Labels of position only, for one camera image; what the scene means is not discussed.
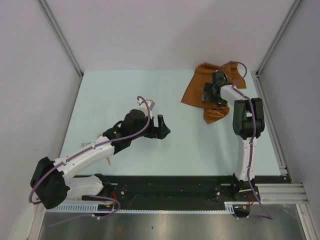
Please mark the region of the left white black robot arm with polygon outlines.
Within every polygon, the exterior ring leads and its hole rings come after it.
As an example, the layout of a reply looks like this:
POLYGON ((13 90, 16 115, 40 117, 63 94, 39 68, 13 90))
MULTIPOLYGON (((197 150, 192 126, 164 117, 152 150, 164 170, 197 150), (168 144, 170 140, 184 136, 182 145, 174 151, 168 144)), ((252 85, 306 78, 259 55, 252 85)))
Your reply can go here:
POLYGON ((42 158, 38 161, 30 181, 32 190, 29 202, 53 209, 67 199, 106 200, 111 195, 111 184, 105 176, 95 173, 87 177, 77 177, 77 174, 128 148, 137 138, 164 139, 171 130, 166 126, 161 114, 157 116, 157 122, 158 125, 155 126, 154 117, 149 111, 132 109, 123 120, 80 150, 55 160, 42 158), (37 202, 33 201, 33 196, 37 196, 37 202))

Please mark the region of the orange cloth napkin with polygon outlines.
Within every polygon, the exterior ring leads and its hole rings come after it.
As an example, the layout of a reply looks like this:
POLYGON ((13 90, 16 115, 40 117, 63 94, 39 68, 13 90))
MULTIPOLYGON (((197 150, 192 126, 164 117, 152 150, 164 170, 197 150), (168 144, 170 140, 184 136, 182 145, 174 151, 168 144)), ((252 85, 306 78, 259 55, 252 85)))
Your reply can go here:
MULTIPOLYGON (((205 84, 212 82, 212 73, 220 68, 219 65, 207 62, 198 65, 181 99, 183 104, 203 109, 203 119, 207 124, 212 124, 223 119, 230 111, 228 106, 202 101, 205 84)), ((247 88, 246 81, 242 80, 242 76, 238 71, 237 63, 230 63, 221 69, 227 76, 227 80, 231 83, 235 83, 238 89, 247 88)))

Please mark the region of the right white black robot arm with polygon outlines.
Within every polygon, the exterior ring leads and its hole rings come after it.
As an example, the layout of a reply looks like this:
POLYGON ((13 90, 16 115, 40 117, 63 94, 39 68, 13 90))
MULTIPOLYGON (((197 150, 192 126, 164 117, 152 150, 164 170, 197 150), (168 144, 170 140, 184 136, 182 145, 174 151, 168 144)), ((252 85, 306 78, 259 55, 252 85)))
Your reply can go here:
POLYGON ((202 101, 219 107, 233 107, 232 129, 238 139, 238 159, 230 185, 215 190, 218 201, 247 201, 258 192, 255 187, 254 155, 257 140, 265 130, 263 101, 244 95, 227 80, 222 71, 211 75, 212 82, 204 85, 202 101))

